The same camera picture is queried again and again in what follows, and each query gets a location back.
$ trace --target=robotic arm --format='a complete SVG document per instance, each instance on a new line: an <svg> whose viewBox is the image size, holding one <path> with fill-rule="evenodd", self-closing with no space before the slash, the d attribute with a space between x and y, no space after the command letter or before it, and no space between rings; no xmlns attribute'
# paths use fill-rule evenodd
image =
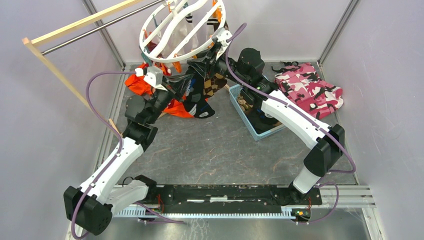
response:
<svg viewBox="0 0 424 240"><path fill-rule="evenodd" d="M214 46L200 52L197 59L189 60L189 70L184 75L163 76L157 67L149 67L138 75L145 75L147 81L156 88L151 99L132 96L126 102L125 116L128 125L123 133L122 151L116 147L101 167L78 188L70 186L64 193L66 216L73 218L77 203L87 192L77 212L75 222L87 231L98 235L109 225L113 215L127 206L141 201L156 187L156 182L144 176L136 177L130 184L113 191L113 187L127 168L147 150L153 142L158 129L154 124L172 99L183 101L183 95L194 75L210 78L216 73L236 83L247 84L258 91L244 87L241 91L244 99L251 105L271 115L298 135L311 149L306 156L304 167L289 185L289 202L300 204L314 185L322 178L342 155L339 147L318 128L328 130L344 146L344 129L336 124L330 127L305 113L292 104L278 86L262 75L265 63L260 52L253 48L244 49L238 61L228 58L225 49L229 46L231 33L223 28L212 37ZM275 98L286 102L284 105ZM96 183L93 179L99 176Z"/></svg>

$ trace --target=pink camouflage garment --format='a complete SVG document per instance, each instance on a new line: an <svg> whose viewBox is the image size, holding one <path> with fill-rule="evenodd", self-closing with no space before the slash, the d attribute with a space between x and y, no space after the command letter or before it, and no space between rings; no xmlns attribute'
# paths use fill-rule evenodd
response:
<svg viewBox="0 0 424 240"><path fill-rule="evenodd" d="M343 90L322 80L310 63L286 66L275 75L275 83L290 101L318 120L343 105Z"/></svg>

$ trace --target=wall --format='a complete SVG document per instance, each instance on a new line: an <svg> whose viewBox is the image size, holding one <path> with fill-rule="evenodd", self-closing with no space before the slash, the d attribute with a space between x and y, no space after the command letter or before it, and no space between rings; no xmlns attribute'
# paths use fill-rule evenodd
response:
<svg viewBox="0 0 424 240"><path fill-rule="evenodd" d="M1 238L64 239L69 221L63 193L92 173L105 128L21 39L34 39L88 13L80 1L57 0L5 1L0 13ZM81 92L95 73L118 70L98 33L48 58ZM117 79L106 76L93 84L93 103L104 115Z"/></svg>
<svg viewBox="0 0 424 240"><path fill-rule="evenodd" d="M121 0L92 1L97 10L121 2ZM142 1L122 13L151 2L153 0ZM235 31L242 23L247 22L247 28L236 40L237 44L231 47L231 56L237 58L242 49L251 47L260 50L262 58L268 62L318 59L348 3L349 0L224 0L230 30ZM153 6L108 28L116 47L127 63L142 62L139 49L140 31L147 17L158 6ZM198 22L211 6L212 0L210 4L207 3L199 9L198 14L194 14L194 22ZM106 19L110 21L122 13ZM168 10L165 8L165 12L157 20L160 21L160 17L167 14ZM199 42L204 43L205 37L205 30L201 29L198 34Z"/></svg>
<svg viewBox="0 0 424 240"><path fill-rule="evenodd" d="M339 116L388 239L422 239L424 2L363 0L324 62Z"/></svg>

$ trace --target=orange cloth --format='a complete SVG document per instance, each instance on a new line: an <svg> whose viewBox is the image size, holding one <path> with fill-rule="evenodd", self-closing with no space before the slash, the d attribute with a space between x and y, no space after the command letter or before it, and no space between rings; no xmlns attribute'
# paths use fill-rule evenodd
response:
<svg viewBox="0 0 424 240"><path fill-rule="evenodd" d="M144 63L139 66L139 68L145 68L147 65ZM144 81L144 76L136 76L135 74L128 77L125 81L125 85L135 94L143 95L148 94L152 95L152 87ZM180 118L194 118L190 115L183 106L182 102L176 101L175 99L171 100L168 107L163 111L164 113L171 114Z"/></svg>

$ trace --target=blue basket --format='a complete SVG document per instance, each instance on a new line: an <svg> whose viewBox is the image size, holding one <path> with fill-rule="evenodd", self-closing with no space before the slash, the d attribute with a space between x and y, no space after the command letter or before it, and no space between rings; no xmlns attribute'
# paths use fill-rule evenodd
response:
<svg viewBox="0 0 424 240"><path fill-rule="evenodd" d="M231 103L234 105L235 110L237 110L238 115L240 115L241 119L243 120L244 124L246 125L247 129L249 130L250 134L252 135L255 141L268 137L269 135L276 133L286 127L284 125L280 125L280 126L274 127L271 130L258 134L253 128L250 121L248 120L248 117L246 116L246 114L243 112L239 103L237 102L237 96L240 94L241 91L242 91L242 86L240 85L234 85L230 87L229 88L230 100L231 100Z"/></svg>

